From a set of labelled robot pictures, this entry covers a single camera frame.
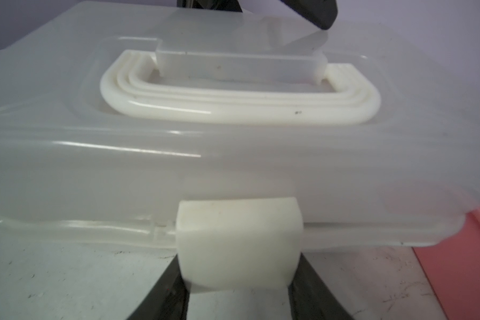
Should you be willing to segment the white toolbox clear lid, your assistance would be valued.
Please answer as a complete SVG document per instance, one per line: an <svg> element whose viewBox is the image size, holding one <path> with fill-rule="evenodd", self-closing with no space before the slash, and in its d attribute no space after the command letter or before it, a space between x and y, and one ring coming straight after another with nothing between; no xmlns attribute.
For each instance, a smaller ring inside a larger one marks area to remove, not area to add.
<svg viewBox="0 0 480 320"><path fill-rule="evenodd" d="M0 50L5 233L177 249L209 291L479 207L480 96L382 25L86 1Z"/></svg>

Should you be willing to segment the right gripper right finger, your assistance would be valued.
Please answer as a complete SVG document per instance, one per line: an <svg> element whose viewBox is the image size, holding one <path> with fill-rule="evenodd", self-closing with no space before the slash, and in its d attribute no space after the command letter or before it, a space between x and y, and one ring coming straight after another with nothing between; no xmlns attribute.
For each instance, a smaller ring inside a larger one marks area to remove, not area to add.
<svg viewBox="0 0 480 320"><path fill-rule="evenodd" d="M293 320L353 320L304 254L299 256L288 296Z"/></svg>

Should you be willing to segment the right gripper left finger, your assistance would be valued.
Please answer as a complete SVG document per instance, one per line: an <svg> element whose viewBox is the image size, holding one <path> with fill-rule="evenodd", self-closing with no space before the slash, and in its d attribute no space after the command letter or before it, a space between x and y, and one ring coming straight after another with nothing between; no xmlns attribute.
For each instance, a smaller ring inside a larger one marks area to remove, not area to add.
<svg viewBox="0 0 480 320"><path fill-rule="evenodd" d="M176 255L128 320L185 320L190 291Z"/></svg>

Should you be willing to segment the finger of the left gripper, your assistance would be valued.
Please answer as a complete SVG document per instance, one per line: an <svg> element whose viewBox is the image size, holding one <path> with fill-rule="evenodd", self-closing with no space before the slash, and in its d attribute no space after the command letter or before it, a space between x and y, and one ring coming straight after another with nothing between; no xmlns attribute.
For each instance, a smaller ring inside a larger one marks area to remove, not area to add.
<svg viewBox="0 0 480 320"><path fill-rule="evenodd" d="M283 0L281 2L322 30L329 30L338 16L336 0ZM188 9L243 12L237 0L177 0L176 4L178 7Z"/></svg>

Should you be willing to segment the pink toolbox clear lid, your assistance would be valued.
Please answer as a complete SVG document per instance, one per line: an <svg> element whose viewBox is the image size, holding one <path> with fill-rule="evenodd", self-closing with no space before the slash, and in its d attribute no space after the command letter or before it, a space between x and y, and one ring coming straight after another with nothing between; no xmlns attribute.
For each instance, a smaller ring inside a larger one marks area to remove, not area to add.
<svg viewBox="0 0 480 320"><path fill-rule="evenodd" d="M414 253L448 319L480 319L480 208L454 236Z"/></svg>

